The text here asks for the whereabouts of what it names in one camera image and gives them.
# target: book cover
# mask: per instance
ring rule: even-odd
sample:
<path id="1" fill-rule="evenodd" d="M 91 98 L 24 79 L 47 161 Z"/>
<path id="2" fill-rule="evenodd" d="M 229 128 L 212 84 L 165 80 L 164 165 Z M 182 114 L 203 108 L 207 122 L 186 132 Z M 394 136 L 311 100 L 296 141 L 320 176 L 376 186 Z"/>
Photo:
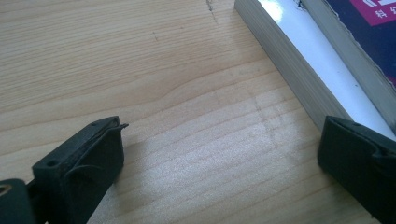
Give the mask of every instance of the book cover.
<path id="1" fill-rule="evenodd" d="M 396 0 L 327 0 L 339 20 L 396 86 Z"/>

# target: glossy book cover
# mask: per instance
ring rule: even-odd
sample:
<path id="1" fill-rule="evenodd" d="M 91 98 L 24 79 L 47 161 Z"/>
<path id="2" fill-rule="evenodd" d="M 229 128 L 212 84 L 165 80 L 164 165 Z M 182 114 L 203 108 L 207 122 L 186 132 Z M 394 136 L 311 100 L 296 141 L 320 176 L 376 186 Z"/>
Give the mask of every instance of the glossy book cover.
<path id="1" fill-rule="evenodd" d="M 396 0 L 327 0 L 340 21 L 396 86 Z"/>

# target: wood grain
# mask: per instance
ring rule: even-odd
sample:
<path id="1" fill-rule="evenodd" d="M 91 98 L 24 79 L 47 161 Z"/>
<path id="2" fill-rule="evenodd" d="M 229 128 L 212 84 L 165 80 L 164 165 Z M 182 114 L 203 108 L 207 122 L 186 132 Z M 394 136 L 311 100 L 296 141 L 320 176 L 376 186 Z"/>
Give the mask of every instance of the wood grain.
<path id="1" fill-rule="evenodd" d="M 233 0 L 0 1 L 0 178 L 119 115 L 91 223 L 375 223 Z"/>

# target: book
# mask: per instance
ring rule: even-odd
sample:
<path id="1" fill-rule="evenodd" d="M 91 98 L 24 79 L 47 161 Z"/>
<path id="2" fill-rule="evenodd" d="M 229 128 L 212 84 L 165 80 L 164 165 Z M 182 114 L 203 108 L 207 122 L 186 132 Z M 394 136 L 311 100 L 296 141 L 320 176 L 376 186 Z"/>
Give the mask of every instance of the book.
<path id="1" fill-rule="evenodd" d="M 396 133 L 396 0 L 302 0 Z"/>
<path id="2" fill-rule="evenodd" d="M 235 9 L 320 130 L 327 115 L 396 140 L 309 13 L 291 0 L 236 0 Z"/>

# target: pink rectangle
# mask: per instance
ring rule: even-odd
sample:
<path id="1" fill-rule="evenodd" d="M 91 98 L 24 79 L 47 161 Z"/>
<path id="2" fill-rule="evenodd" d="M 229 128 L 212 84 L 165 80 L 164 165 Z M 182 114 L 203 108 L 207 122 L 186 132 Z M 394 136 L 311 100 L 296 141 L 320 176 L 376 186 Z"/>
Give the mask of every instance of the pink rectangle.
<path id="1" fill-rule="evenodd" d="M 349 1 L 372 26 L 389 21 L 396 21 L 396 0 Z"/>

